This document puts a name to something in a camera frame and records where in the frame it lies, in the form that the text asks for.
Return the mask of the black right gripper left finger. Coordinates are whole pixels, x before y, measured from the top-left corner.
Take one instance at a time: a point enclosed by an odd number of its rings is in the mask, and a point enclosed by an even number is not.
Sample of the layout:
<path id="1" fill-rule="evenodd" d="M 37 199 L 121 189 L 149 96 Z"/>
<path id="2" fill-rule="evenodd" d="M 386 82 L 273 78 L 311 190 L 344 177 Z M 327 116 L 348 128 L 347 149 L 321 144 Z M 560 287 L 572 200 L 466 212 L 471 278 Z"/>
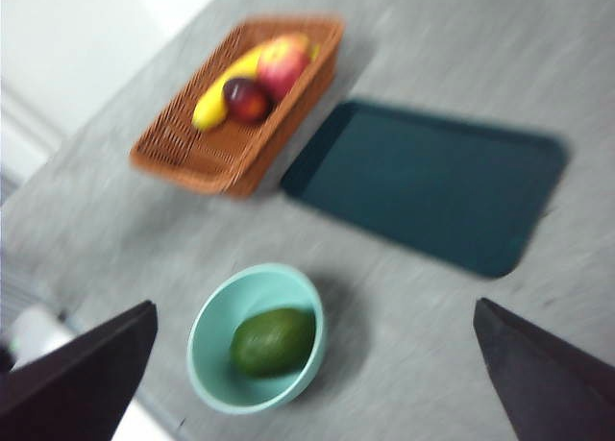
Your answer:
<path id="1" fill-rule="evenodd" d="M 1 375 L 3 440 L 110 440 L 144 375 L 158 331 L 144 301 Z"/>

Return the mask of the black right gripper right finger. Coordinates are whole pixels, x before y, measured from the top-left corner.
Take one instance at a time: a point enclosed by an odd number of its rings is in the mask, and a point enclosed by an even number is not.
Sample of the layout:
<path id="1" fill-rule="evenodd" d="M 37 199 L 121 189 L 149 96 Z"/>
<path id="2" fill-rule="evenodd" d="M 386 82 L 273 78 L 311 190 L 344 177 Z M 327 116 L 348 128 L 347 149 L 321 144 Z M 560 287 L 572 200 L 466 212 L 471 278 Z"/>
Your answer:
<path id="1" fill-rule="evenodd" d="M 614 367 L 492 302 L 473 327 L 519 440 L 612 440 Z"/>

